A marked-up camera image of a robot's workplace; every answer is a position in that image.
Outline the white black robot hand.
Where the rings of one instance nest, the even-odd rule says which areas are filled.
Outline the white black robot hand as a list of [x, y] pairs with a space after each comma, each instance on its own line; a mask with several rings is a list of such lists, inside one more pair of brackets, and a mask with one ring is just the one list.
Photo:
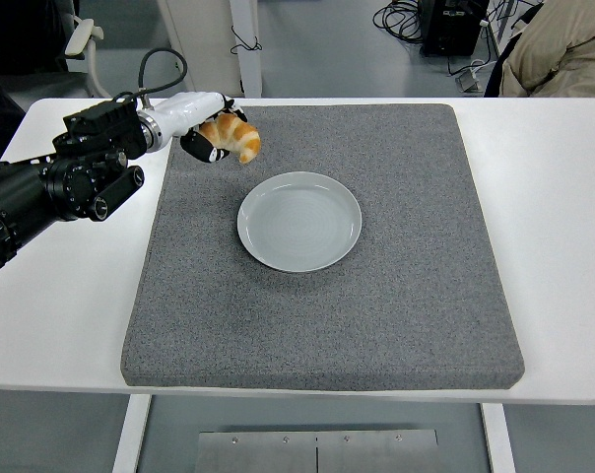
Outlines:
[[247, 121], [243, 110], [228, 96], [216, 92], [185, 92], [153, 106], [144, 106], [138, 116], [149, 153], [161, 150], [172, 138], [179, 138], [186, 153], [203, 163], [214, 163], [230, 152], [226, 147], [213, 145], [199, 129], [202, 124], [217, 121], [227, 113]]

